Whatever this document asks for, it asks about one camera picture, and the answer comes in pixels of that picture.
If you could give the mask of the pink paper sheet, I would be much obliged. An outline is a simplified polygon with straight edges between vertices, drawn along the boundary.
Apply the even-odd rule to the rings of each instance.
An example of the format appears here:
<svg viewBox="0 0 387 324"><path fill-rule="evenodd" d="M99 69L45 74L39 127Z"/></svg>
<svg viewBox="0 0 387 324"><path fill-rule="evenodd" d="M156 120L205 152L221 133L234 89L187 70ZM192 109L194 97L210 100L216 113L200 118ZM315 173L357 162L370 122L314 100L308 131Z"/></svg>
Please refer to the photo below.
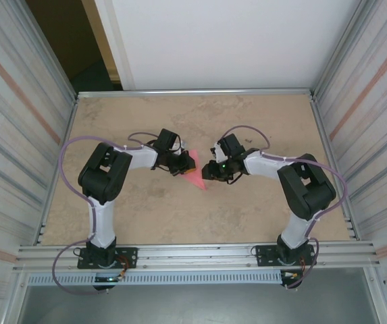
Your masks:
<svg viewBox="0 0 387 324"><path fill-rule="evenodd" d="M194 171L189 171L186 174L182 174L181 177L193 184L194 186L206 190L206 186L204 183L204 179L202 178L202 173L201 173L201 164L199 161L199 154L197 150L189 150L189 156L193 158L195 162L195 170Z"/></svg>

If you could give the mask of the long aluminium table edge rail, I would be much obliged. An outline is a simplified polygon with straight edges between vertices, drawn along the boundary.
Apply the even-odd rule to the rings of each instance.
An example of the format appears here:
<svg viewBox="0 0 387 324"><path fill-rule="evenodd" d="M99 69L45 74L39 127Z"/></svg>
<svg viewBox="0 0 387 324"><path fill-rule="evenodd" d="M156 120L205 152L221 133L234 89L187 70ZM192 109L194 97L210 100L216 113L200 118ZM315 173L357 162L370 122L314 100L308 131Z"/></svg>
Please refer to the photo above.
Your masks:
<svg viewBox="0 0 387 324"><path fill-rule="evenodd" d="M79 92L78 98L119 97L195 97L222 95L311 95L308 88L240 88L240 89L190 89L190 90L123 90Z"/></svg>

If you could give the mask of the wide aluminium base rail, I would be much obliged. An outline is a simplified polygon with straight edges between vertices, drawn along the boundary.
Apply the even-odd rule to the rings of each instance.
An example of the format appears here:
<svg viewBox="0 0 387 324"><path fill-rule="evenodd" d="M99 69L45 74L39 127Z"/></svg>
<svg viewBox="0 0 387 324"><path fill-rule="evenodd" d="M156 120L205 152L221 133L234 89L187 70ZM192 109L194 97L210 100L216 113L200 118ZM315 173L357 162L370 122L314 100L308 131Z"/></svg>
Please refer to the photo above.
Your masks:
<svg viewBox="0 0 387 324"><path fill-rule="evenodd" d="M257 267L254 243L139 245L136 271L238 270ZM29 246L19 249L13 271L50 272L61 246ZM379 258L369 241L319 243L315 269L378 267Z"/></svg>

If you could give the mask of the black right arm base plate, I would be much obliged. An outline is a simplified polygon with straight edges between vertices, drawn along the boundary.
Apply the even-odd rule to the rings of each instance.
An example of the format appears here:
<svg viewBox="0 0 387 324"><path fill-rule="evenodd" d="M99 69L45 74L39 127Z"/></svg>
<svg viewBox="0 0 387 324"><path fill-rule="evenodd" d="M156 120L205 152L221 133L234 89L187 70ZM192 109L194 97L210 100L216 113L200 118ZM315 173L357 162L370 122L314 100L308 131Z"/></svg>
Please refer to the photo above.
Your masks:
<svg viewBox="0 0 387 324"><path fill-rule="evenodd" d="M315 264L313 261L315 250L310 244L304 244L296 249L273 244L256 245L253 250L259 267L295 267L301 266L301 261L304 261L305 265Z"/></svg>

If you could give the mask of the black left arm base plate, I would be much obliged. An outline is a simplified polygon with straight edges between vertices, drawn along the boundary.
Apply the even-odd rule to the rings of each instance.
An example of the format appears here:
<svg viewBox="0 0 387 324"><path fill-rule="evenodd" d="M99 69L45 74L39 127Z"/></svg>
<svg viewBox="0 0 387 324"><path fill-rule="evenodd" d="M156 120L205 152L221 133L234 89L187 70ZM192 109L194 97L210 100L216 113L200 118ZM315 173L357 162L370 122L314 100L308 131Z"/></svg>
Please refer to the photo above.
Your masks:
<svg viewBox="0 0 387 324"><path fill-rule="evenodd" d="M78 257L78 269L134 269L136 267L138 248L75 248L74 255Z"/></svg>

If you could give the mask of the white door frame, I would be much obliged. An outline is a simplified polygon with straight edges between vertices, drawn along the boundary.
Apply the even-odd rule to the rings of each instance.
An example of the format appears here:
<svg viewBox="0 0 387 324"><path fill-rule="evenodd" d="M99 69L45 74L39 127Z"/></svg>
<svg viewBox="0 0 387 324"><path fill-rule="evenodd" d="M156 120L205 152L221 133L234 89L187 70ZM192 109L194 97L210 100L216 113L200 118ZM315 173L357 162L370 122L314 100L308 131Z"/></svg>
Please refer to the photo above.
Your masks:
<svg viewBox="0 0 387 324"><path fill-rule="evenodd" d="M118 22L114 0L95 0L97 11L109 43L117 74L124 90L136 90L136 84L127 56Z"/></svg>

